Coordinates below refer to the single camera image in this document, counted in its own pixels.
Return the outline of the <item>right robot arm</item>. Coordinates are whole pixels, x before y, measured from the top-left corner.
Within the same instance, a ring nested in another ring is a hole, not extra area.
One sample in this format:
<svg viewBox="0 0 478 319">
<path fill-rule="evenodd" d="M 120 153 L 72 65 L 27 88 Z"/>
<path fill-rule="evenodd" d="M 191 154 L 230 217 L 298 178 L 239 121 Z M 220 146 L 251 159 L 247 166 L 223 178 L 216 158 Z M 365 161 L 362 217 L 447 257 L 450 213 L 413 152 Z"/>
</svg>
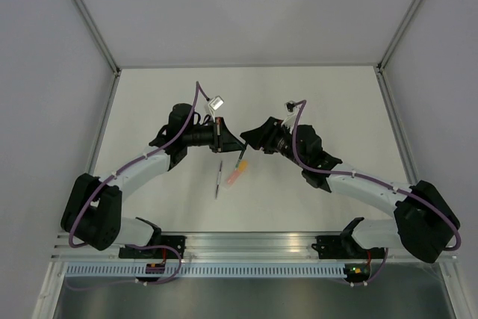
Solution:
<svg viewBox="0 0 478 319">
<path fill-rule="evenodd" d="M 288 128 L 271 117 L 240 136 L 255 150 L 279 153 L 300 166 L 313 188 L 357 199 L 388 215 L 386 220 L 357 217 L 344 228 L 340 246 L 350 257 L 376 248 L 405 249 L 431 264 L 458 232 L 459 220 L 436 186 L 423 180 L 415 185 L 386 182 L 360 173 L 326 152 L 310 125 Z"/>
</svg>

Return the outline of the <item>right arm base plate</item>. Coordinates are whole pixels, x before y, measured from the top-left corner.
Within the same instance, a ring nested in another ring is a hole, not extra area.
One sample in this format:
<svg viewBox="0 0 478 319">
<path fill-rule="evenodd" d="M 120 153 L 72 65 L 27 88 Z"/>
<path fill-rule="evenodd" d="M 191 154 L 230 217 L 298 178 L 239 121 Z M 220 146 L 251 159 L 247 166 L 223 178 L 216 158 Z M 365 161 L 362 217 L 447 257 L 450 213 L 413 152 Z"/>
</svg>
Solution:
<svg viewBox="0 0 478 319">
<path fill-rule="evenodd" d="M 318 235 L 311 248 L 318 253 L 319 259 L 383 259 L 385 256 L 383 248 L 365 250 L 353 240 L 343 239 L 340 235 Z"/>
</svg>

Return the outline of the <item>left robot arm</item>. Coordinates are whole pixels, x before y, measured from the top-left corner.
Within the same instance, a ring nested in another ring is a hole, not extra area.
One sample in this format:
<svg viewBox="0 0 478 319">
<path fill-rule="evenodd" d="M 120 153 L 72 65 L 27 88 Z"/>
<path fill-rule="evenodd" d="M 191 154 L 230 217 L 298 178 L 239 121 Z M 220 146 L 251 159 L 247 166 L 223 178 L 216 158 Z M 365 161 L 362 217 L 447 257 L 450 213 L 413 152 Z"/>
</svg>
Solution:
<svg viewBox="0 0 478 319">
<path fill-rule="evenodd" d="M 147 258 L 162 249 L 161 228 L 143 218 L 122 215 L 122 204 L 152 179 L 176 167 L 193 146 L 214 153 L 242 152 L 246 146 L 221 117 L 201 123 L 192 105 L 173 106 L 168 118 L 144 154 L 103 177 L 80 175 L 72 187 L 60 221 L 61 228 L 80 245 L 98 251 L 113 244 L 132 247 Z"/>
</svg>

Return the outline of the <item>pink highlighter pen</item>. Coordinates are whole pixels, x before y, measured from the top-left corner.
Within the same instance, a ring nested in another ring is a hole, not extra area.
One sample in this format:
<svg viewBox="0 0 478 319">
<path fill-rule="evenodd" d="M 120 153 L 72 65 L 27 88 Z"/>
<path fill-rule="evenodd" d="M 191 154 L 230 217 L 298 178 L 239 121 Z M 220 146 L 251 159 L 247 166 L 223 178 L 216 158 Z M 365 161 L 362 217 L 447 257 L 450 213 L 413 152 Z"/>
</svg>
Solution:
<svg viewBox="0 0 478 319">
<path fill-rule="evenodd" d="M 223 188 L 229 189 L 241 176 L 242 172 L 234 170 L 231 175 L 223 183 Z"/>
</svg>

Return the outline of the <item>purple marker pen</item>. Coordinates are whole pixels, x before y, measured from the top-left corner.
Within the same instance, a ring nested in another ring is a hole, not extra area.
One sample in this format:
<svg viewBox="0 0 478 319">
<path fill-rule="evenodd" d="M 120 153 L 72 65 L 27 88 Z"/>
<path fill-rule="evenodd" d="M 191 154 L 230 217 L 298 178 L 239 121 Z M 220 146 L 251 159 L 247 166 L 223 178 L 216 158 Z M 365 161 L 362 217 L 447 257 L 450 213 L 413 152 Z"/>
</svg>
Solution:
<svg viewBox="0 0 478 319">
<path fill-rule="evenodd" d="M 222 180 L 222 173 L 223 173 L 223 160 L 220 161 L 219 168 L 217 171 L 217 180 L 215 184 L 215 192 L 214 192 L 214 198 L 217 199 L 219 196 L 220 192 L 220 184 Z"/>
</svg>

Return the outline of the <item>green pen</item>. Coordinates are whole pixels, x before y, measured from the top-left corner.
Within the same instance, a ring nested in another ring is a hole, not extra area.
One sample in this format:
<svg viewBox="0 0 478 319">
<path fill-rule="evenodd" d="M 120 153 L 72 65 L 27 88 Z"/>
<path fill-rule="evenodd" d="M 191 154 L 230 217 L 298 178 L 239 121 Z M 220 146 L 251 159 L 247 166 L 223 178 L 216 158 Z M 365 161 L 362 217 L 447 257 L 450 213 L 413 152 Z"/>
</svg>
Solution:
<svg viewBox="0 0 478 319">
<path fill-rule="evenodd" d="M 237 163 L 236 163 L 236 165 L 235 165 L 235 168 L 236 168 L 236 169 L 239 168 L 240 163 L 241 163 L 242 160 L 243 160 L 243 156 L 244 156 L 245 152 L 246 152 L 246 146 L 241 150 L 241 152 L 240 152 L 240 154 L 239 154 Z"/>
</svg>

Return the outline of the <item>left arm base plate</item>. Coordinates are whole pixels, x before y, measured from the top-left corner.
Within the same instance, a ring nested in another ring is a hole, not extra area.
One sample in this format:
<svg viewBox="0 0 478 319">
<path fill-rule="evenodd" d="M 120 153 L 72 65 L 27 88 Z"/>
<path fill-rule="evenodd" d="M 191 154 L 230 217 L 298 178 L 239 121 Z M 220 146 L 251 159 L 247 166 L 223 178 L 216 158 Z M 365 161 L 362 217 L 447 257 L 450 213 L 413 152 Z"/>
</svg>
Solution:
<svg viewBox="0 0 478 319">
<path fill-rule="evenodd" d="M 166 246 L 176 250 L 180 257 L 184 257 L 186 248 L 186 236 L 183 235 L 157 235 L 152 238 L 147 246 Z M 138 250 L 131 247 L 121 248 L 119 250 L 119 258 L 121 259 L 174 259 L 176 254 L 166 248 L 158 248 L 151 250 Z"/>
</svg>

